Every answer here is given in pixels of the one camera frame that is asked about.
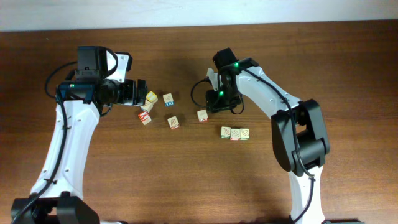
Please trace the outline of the green edged wooden block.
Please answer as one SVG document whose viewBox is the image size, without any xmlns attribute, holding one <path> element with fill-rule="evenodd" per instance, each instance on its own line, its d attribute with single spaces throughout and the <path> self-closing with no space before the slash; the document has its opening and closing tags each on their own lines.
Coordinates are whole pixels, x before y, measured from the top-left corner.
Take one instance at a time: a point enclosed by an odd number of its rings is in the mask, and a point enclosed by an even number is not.
<svg viewBox="0 0 398 224">
<path fill-rule="evenodd" d="M 229 139 L 231 137 L 231 128 L 228 126 L 222 126 L 221 127 L 221 138 L 223 139 Z"/>
</svg>

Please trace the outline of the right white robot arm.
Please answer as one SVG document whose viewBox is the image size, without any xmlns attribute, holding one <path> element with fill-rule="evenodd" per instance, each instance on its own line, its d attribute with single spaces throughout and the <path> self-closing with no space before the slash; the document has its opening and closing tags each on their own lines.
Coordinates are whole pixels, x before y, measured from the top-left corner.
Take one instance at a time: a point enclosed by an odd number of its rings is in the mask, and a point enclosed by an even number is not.
<svg viewBox="0 0 398 224">
<path fill-rule="evenodd" d="M 292 223 L 324 223 L 320 177 L 330 143 L 320 105 L 303 101 L 273 82 L 252 58 L 239 60 L 230 48 L 213 56 L 217 71 L 208 70 L 212 90 L 206 93 L 211 113 L 232 111 L 253 101 L 270 119 L 272 147 L 281 168 L 289 175 Z"/>
</svg>

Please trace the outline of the number four wooden block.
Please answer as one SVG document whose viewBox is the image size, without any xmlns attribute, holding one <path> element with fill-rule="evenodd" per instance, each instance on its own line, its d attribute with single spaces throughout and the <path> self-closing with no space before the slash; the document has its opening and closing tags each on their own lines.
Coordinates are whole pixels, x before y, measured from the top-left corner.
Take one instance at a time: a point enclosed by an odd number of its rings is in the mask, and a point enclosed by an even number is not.
<svg viewBox="0 0 398 224">
<path fill-rule="evenodd" d="M 200 123 L 207 122 L 209 117 L 206 110 L 197 111 L 198 120 Z"/>
</svg>

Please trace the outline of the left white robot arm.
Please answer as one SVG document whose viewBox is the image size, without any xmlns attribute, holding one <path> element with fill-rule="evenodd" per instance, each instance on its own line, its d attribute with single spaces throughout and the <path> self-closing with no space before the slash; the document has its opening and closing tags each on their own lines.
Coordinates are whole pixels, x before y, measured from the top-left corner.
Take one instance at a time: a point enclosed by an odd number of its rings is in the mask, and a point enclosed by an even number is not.
<svg viewBox="0 0 398 224">
<path fill-rule="evenodd" d="M 78 48 L 77 68 L 57 85 L 56 122 L 49 151 L 29 197 L 17 198 L 13 223 L 102 223 L 83 201 L 83 174 L 92 135 L 104 108 L 142 106 L 145 80 L 130 80 L 132 56 L 100 46 Z"/>
</svg>

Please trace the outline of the yellow W wooden block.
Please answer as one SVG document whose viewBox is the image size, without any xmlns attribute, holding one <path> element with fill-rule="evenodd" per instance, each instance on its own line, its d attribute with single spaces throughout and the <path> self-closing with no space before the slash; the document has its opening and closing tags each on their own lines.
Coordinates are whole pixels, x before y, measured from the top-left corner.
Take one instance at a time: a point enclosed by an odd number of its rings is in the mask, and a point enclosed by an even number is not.
<svg viewBox="0 0 398 224">
<path fill-rule="evenodd" d="M 240 140 L 248 140 L 250 138 L 250 132 L 249 129 L 246 128 L 241 128 L 240 129 Z"/>
</svg>

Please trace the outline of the red edged wooden block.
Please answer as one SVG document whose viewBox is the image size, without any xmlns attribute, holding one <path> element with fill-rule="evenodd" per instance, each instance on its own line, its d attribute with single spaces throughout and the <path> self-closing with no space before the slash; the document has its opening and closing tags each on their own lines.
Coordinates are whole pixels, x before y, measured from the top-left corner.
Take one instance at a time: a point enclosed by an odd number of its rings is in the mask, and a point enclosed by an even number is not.
<svg viewBox="0 0 398 224">
<path fill-rule="evenodd" d="M 232 128 L 231 132 L 230 132 L 230 140 L 238 141 L 238 140 L 240 140 L 240 137 L 241 137 L 241 130 Z"/>
</svg>

